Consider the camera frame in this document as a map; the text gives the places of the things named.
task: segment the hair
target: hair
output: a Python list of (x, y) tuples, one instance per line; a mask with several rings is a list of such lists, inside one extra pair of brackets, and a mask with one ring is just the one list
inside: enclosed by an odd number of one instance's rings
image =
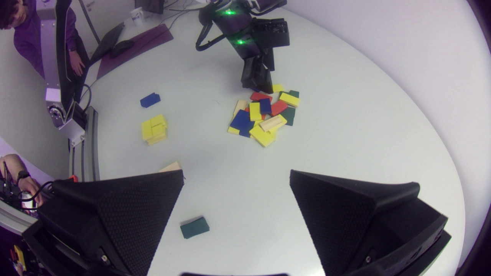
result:
[(14, 21), (17, 12), (17, 0), (1, 0), (0, 3), (0, 29), (7, 28)]

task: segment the dark green block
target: dark green block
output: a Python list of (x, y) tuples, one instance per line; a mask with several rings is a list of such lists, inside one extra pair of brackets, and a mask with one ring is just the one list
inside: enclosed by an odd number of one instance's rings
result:
[(182, 225), (181, 231), (183, 232), (184, 238), (189, 239), (190, 237), (194, 237), (196, 235), (210, 231), (210, 227), (206, 223), (205, 218), (200, 217), (193, 222)]
[(287, 126), (293, 126), (293, 119), (295, 118), (295, 108), (288, 107), (280, 114), (286, 119)]
[(287, 93), (287, 94), (289, 94), (289, 95), (291, 95), (291, 96), (294, 96), (294, 97), (296, 97), (296, 98), (300, 98), (300, 92), (298, 92), (298, 91), (294, 91), (294, 90), (290, 90), (290, 92), (284, 92), (284, 91), (281, 91), (281, 92), (279, 93), (279, 96), (280, 96), (280, 97), (281, 97), (281, 94), (282, 94), (282, 93)]

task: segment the computer mouse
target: computer mouse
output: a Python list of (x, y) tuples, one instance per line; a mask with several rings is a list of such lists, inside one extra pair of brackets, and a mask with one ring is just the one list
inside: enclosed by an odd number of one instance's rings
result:
[(133, 40), (123, 40), (116, 44), (109, 53), (110, 58), (115, 58), (131, 48), (135, 42)]

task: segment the round table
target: round table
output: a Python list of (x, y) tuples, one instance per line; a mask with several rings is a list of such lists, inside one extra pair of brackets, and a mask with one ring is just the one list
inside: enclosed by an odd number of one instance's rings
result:
[[(455, 166), (416, 104), (384, 71), (325, 29), (283, 9), (291, 45), (275, 48), (273, 83), (300, 91), (293, 127), (263, 148), (227, 133), (243, 61), (226, 41), (194, 48), (197, 13), (174, 39), (94, 84), (101, 179), (157, 172), (179, 161), (185, 185), (149, 275), (324, 275), (289, 187), (290, 170), (379, 183), (420, 183), (419, 198), (446, 215), (452, 239), (425, 275), (453, 275), (463, 246), (464, 199)], [(209, 38), (219, 35), (214, 27)], [(162, 101), (144, 109), (150, 93)], [(148, 146), (140, 124), (163, 114), (168, 139)], [(204, 216), (210, 231), (184, 239), (180, 223)]]

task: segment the keyboard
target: keyboard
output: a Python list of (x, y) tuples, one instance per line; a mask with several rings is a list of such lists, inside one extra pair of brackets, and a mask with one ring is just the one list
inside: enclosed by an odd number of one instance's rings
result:
[(106, 35), (102, 38), (101, 43), (97, 46), (92, 58), (90, 59), (90, 64), (94, 64), (96, 61), (100, 60), (105, 54), (107, 54), (116, 45), (119, 35), (121, 34), (124, 27), (124, 22), (114, 27), (112, 30), (108, 31)]

